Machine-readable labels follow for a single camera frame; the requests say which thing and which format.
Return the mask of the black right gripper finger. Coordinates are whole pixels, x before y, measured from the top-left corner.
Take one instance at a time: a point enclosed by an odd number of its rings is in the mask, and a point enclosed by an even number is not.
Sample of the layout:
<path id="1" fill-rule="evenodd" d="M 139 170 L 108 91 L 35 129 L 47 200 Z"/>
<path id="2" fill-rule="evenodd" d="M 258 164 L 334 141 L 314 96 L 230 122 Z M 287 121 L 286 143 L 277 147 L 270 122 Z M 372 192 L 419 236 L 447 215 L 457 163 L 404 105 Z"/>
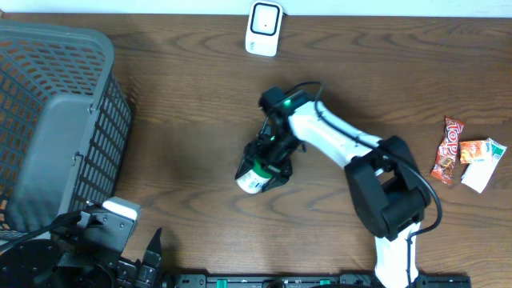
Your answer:
<path id="1" fill-rule="evenodd" d="M 246 173 L 248 173 L 250 170 L 254 168 L 254 160 L 255 156 L 252 154 L 244 154 L 242 156 L 241 162 L 238 166 L 238 169 L 236 171 L 236 174 L 234 176 L 235 180 L 240 179 L 242 176 L 244 176 Z"/>
<path id="2" fill-rule="evenodd" d="M 290 159 L 284 161 L 280 166 L 266 165 L 262 166 L 262 169 L 270 174 L 270 180 L 263 186 L 262 192 L 287 184 L 293 174 Z"/>

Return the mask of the green lid white jar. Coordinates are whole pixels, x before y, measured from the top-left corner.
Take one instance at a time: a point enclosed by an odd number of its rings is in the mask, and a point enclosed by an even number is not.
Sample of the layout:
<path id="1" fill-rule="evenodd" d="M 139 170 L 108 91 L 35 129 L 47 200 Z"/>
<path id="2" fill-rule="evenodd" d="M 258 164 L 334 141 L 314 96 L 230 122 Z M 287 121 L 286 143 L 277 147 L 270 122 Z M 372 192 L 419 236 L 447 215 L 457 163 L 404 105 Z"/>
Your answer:
<path id="1" fill-rule="evenodd" d="M 271 179 L 272 174 L 264 171 L 259 160 L 254 160 L 252 167 L 237 178 L 236 183 L 248 194 L 257 194 Z"/>

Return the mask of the red Top candy bar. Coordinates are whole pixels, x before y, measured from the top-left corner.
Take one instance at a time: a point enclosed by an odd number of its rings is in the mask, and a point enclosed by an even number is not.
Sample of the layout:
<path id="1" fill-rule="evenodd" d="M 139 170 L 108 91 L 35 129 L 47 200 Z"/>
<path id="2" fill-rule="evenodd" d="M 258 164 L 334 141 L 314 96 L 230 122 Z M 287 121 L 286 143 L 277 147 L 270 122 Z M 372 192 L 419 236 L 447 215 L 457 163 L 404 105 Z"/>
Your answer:
<path id="1" fill-rule="evenodd" d="M 445 117 L 445 124 L 444 138 L 438 147 L 434 166 L 430 174 L 449 185 L 451 184 L 458 155 L 460 134 L 465 123 L 454 118 Z"/>

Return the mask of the orange small carton box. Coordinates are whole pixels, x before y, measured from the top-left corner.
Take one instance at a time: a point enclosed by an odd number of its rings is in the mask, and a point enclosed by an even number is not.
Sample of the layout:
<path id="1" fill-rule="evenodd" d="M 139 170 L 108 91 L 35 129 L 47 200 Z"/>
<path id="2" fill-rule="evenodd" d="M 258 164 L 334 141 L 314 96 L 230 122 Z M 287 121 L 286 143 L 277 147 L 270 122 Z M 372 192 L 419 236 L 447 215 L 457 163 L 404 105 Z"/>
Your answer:
<path id="1" fill-rule="evenodd" d="M 461 164 L 488 162 L 492 159 L 492 147 L 488 139 L 464 141 L 459 146 Z"/>

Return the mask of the white blue medicine box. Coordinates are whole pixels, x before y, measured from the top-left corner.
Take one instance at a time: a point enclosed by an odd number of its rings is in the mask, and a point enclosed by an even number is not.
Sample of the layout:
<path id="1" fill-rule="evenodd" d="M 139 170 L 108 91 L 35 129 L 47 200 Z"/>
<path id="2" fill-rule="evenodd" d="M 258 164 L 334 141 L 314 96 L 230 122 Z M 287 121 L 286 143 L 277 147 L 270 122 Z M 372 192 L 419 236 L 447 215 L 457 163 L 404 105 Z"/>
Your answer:
<path id="1" fill-rule="evenodd" d="M 506 152 L 507 147 L 488 138 L 492 147 L 492 159 L 488 162 L 476 162 L 468 164 L 462 175 L 462 184 L 481 194 L 486 188 L 499 161 Z"/>

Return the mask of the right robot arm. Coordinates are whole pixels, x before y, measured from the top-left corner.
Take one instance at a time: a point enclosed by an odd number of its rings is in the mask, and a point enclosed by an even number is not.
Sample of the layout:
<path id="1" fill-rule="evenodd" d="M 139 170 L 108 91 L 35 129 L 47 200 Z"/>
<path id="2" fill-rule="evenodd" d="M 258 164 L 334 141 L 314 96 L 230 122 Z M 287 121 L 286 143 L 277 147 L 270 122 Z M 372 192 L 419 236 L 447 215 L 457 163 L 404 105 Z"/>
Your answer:
<path id="1" fill-rule="evenodd" d="M 345 173 L 355 213 L 375 237 L 377 280 L 411 287 L 419 276 L 416 237 L 425 233 L 425 210 L 438 197 L 402 139 L 360 131 L 330 112 L 321 95 L 298 86 L 263 92 L 258 105 L 266 120 L 245 146 L 234 179 L 248 194 L 282 186 L 293 173 L 292 153 L 312 145 Z"/>

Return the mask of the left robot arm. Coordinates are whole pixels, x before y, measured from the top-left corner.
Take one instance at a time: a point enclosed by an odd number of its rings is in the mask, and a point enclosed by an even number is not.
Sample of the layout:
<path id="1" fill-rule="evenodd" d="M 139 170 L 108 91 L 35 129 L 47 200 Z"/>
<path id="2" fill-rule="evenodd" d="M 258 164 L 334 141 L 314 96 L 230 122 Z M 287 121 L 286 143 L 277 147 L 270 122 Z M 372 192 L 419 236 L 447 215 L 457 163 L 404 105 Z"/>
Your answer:
<path id="1" fill-rule="evenodd" d="M 3 287 L 171 287 L 156 230 L 141 259 L 122 256 L 141 207 L 114 197 L 60 214 L 48 226 L 1 246 Z"/>

